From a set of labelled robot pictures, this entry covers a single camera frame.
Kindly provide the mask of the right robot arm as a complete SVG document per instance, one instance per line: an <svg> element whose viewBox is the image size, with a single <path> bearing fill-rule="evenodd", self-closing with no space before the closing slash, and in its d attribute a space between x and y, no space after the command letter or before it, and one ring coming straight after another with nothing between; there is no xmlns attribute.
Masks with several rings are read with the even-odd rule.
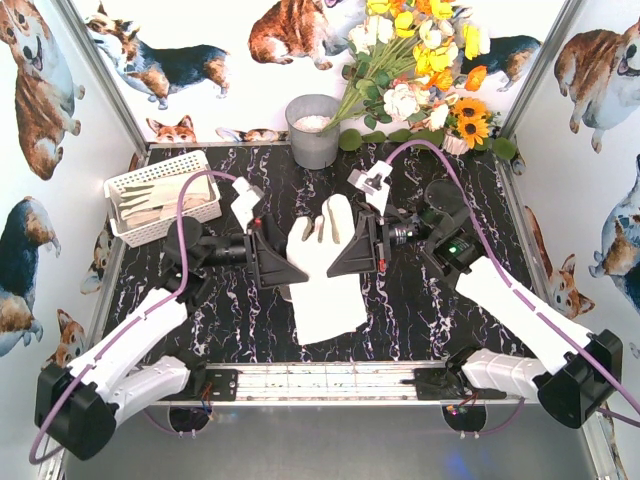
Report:
<svg viewBox="0 0 640 480"><path fill-rule="evenodd" d="M622 376L620 339L567 319L494 262L479 233L469 231L471 210L453 182L431 182L417 210L407 215L387 204L389 186L380 178L354 176L350 182L365 200L354 236L328 268L328 277L382 273L392 248L418 242L436 279L491 314L534 354L527 359L466 347L446 363L462 384L536 399L573 429L613 394Z"/></svg>

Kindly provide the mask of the white glove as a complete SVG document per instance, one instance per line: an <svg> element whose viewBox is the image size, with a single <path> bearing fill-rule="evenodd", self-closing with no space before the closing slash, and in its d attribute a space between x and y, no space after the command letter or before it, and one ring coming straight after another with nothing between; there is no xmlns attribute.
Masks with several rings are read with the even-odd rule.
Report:
<svg viewBox="0 0 640 480"><path fill-rule="evenodd" d="M308 275L307 281L289 286L301 345L354 332L367 321L360 276L327 274L354 233L351 205L342 194L328 197L315 219L297 218L289 231L287 260Z"/></svg>
<svg viewBox="0 0 640 480"><path fill-rule="evenodd" d="M284 301L291 303L292 302L292 296L291 296L291 290L290 290L290 286L289 285L283 285L280 286L278 288L281 297L283 298Z"/></svg>
<svg viewBox="0 0 640 480"><path fill-rule="evenodd" d="M118 205L120 219L132 220L135 215L158 210L159 214L173 215L180 192L191 174L172 175L147 182L132 183L124 187ZM183 209L211 200L211 190L206 176L193 180L183 198Z"/></svg>

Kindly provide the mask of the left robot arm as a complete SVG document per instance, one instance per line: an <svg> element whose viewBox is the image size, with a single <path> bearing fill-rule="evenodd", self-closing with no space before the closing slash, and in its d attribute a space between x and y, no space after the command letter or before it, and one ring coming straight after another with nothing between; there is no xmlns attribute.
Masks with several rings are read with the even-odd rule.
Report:
<svg viewBox="0 0 640 480"><path fill-rule="evenodd" d="M198 390L205 367L190 353L167 352L150 367L136 364L198 310L212 281L203 267L244 266L257 287L305 282L307 274L286 258L287 237L270 214L250 221L244 233L209 236L185 216L169 227L159 283L117 328L84 354L39 374L34 423L80 460L110 441L125 420L152 403L186 389Z"/></svg>

